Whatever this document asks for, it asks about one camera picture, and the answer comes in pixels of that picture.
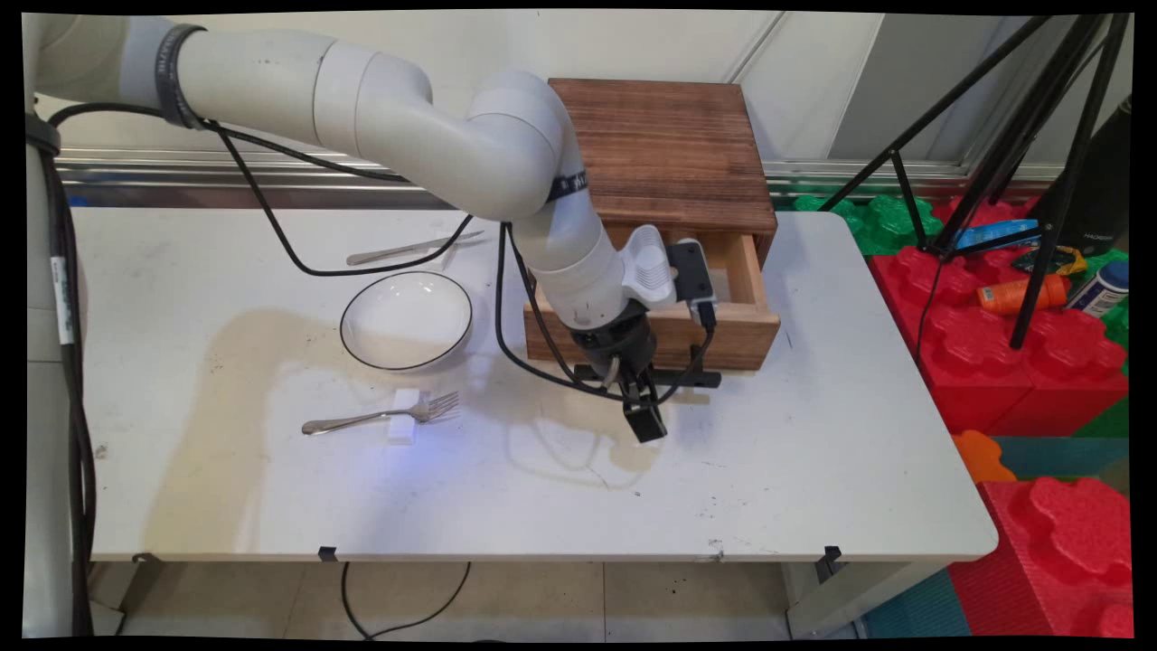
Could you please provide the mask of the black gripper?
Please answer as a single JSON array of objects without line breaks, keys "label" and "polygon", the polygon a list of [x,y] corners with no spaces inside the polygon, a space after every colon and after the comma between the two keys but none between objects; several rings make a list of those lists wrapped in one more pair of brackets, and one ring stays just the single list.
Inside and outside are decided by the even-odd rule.
[{"label": "black gripper", "polygon": [[616,320],[594,330],[573,330],[572,339],[587,358],[574,368],[578,380],[610,380],[619,386],[622,413],[634,413],[634,436],[640,444],[659,441],[668,429],[659,412],[654,383],[654,336],[647,308],[629,302]]}]

